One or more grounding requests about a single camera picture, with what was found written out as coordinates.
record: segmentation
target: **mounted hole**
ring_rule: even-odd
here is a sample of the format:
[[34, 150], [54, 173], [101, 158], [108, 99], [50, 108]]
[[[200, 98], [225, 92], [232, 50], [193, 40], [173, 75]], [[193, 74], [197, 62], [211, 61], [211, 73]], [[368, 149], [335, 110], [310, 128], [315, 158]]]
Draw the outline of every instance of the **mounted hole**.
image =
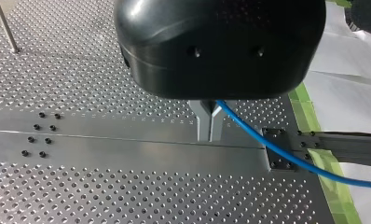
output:
[[250, 49], [250, 53], [252, 56], [262, 57], [264, 56], [265, 48], [264, 46], [255, 46]]
[[186, 50], [186, 54], [190, 57], [199, 58], [202, 50], [196, 46], [190, 46]]

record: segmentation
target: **blue cable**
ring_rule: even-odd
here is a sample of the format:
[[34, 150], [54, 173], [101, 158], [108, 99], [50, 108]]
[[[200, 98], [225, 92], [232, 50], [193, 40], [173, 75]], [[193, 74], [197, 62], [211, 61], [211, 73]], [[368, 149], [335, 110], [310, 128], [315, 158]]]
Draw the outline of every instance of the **blue cable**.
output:
[[291, 161], [292, 163], [309, 170], [313, 172], [316, 175], [321, 175], [324, 177], [327, 177], [331, 180], [348, 184], [348, 185], [354, 185], [354, 186], [360, 186], [360, 187], [366, 187], [366, 188], [371, 188], [371, 181], [364, 181], [364, 180], [358, 180], [358, 179], [351, 179], [347, 177], [343, 177], [340, 175], [334, 175], [330, 172], [327, 172], [323, 169], [320, 169], [319, 167], [310, 164], [306, 161], [303, 161], [299, 159], [298, 157], [292, 155], [291, 153], [281, 149], [280, 147], [277, 147], [275, 144], [269, 142], [264, 136], [262, 136], [260, 133], [258, 133], [256, 130], [254, 130], [252, 127], [250, 127], [246, 122], [244, 122], [240, 117], [238, 117], [235, 112], [233, 112], [226, 104], [226, 102], [222, 100], [216, 101], [222, 108], [223, 110], [229, 115], [230, 118], [234, 119], [237, 124], [239, 124], [244, 131], [246, 131], [249, 135], [251, 135], [254, 139], [256, 139], [258, 142], [261, 144], [267, 146], [277, 154], [281, 155], [288, 161]]

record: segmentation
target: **metal bar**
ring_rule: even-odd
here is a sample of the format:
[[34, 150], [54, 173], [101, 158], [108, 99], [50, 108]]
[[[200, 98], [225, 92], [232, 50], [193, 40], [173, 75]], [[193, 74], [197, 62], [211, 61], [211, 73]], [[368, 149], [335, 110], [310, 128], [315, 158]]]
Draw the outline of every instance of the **metal bar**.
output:
[[209, 142], [212, 121], [212, 112], [205, 101], [189, 101], [189, 106], [198, 119], [198, 141]]
[[220, 141], [226, 113], [218, 106], [212, 113], [211, 142]]
[[17, 47], [17, 44], [15, 43], [14, 36], [12, 35], [10, 28], [8, 27], [5, 14], [3, 13], [3, 9], [1, 6], [0, 6], [0, 21], [2, 22], [3, 28], [6, 32], [7, 40], [8, 43], [11, 45], [12, 52], [13, 53], [20, 52], [20, 49]]

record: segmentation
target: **metal rod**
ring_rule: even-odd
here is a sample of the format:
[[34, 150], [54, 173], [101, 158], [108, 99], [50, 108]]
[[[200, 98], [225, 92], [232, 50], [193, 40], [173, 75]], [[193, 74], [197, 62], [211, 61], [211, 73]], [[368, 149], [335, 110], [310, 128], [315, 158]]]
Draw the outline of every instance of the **metal rod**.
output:
[[3, 28], [5, 29], [8, 42], [12, 48], [12, 52], [18, 53], [20, 49], [17, 47], [17, 44], [15, 43], [14, 36], [12, 35], [10, 28], [8, 27], [5, 14], [3, 13], [3, 10], [1, 7], [0, 7], [0, 21], [2, 22]]

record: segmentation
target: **white cloth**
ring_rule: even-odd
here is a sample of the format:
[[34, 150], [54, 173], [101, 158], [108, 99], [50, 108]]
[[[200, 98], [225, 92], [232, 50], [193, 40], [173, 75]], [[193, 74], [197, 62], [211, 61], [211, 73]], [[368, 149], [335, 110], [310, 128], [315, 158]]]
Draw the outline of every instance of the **white cloth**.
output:
[[[342, 162], [340, 167], [345, 176], [371, 181], [371, 166]], [[349, 186], [354, 206], [363, 224], [371, 224], [371, 189]]]
[[324, 132], [371, 133], [371, 35], [353, 33], [327, 2], [322, 41], [305, 86]]

